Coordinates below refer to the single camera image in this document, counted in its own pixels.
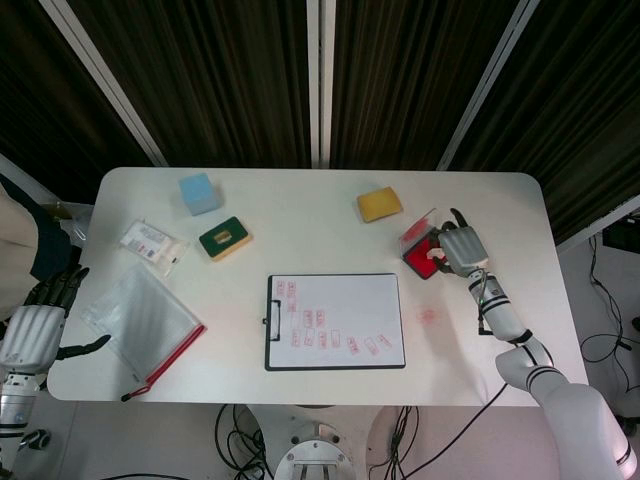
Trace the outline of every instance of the floor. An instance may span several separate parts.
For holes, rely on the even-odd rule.
[[[588,282],[590,261],[586,243],[560,258],[580,339],[613,331],[605,304]],[[601,248],[596,274],[618,299],[626,322],[640,315],[640,255]],[[624,358],[621,354],[621,360],[632,382],[638,382],[638,352]],[[589,365],[588,374],[614,410],[640,415],[640,389],[629,394],[621,391],[621,377],[612,365]],[[133,472],[173,474],[192,480],[230,479],[233,474],[219,460],[212,444],[218,409],[217,405],[61,402],[42,393],[31,426],[48,428],[53,440],[45,451],[23,451],[16,473],[21,480],[98,480]],[[406,469],[439,451],[476,411],[422,408],[416,447],[403,464]],[[376,419],[369,436],[370,463],[385,458],[396,415],[396,408],[387,407]],[[640,437],[632,443],[640,452]],[[557,461],[540,409],[495,407],[415,478],[499,480],[514,478],[514,472],[518,472],[519,480],[556,480]],[[381,479],[383,473],[375,471],[372,478]],[[640,473],[633,478],[640,479]]]

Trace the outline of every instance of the clipboard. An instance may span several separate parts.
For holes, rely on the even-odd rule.
[[[406,365],[393,273],[271,275],[265,324],[268,371]]]

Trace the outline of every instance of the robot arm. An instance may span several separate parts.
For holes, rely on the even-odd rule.
[[[91,353],[110,338],[105,335],[89,345],[59,348],[66,317],[88,273],[88,268],[78,265],[39,283],[25,305],[11,317],[0,347],[0,368],[4,373],[0,396],[0,478],[10,478],[20,449],[40,389],[35,376],[46,373],[55,360]]]
[[[434,236],[446,260],[440,271],[469,282],[478,305],[479,332],[491,333],[514,349],[498,355],[496,366],[509,385],[529,392],[542,407],[554,435],[563,480],[627,479],[637,466],[635,452],[602,395],[588,385],[569,383],[554,367],[545,346],[524,327],[498,279],[489,273],[489,257],[464,217],[451,210],[458,225],[445,222]]]

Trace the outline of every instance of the red stamp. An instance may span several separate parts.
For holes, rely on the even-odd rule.
[[[378,341],[382,344],[383,348],[385,350],[391,350],[391,347],[393,345],[391,345],[391,342],[389,340],[387,340],[387,337],[385,337],[384,335],[380,334],[378,335]]]
[[[331,330],[331,346],[333,348],[340,347],[340,330]]]
[[[305,310],[302,312],[302,319],[304,321],[304,326],[307,328],[313,327],[313,311]]]
[[[316,336],[316,331],[313,328],[307,328],[307,333],[304,336],[304,344],[307,347],[312,347],[313,346],[313,339]]]
[[[351,355],[355,355],[360,353],[360,349],[358,348],[358,342],[353,337],[347,337],[347,345],[349,345],[349,350],[351,351]]]
[[[378,350],[376,344],[373,343],[373,339],[371,337],[367,337],[364,341],[364,344],[371,352],[371,355],[377,355],[378,353],[380,353],[380,350]]]
[[[324,327],[324,310],[316,310],[316,327]]]
[[[327,348],[327,332],[324,330],[318,331],[318,347],[322,350],[326,350]]]
[[[296,296],[296,282],[287,282],[287,297],[293,298]]]
[[[291,331],[291,346],[299,347],[300,346],[300,330],[294,328]]]

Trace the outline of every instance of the yellow sponge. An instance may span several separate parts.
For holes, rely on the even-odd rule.
[[[358,197],[358,208],[362,219],[369,223],[402,211],[402,204],[393,191],[386,187]]]

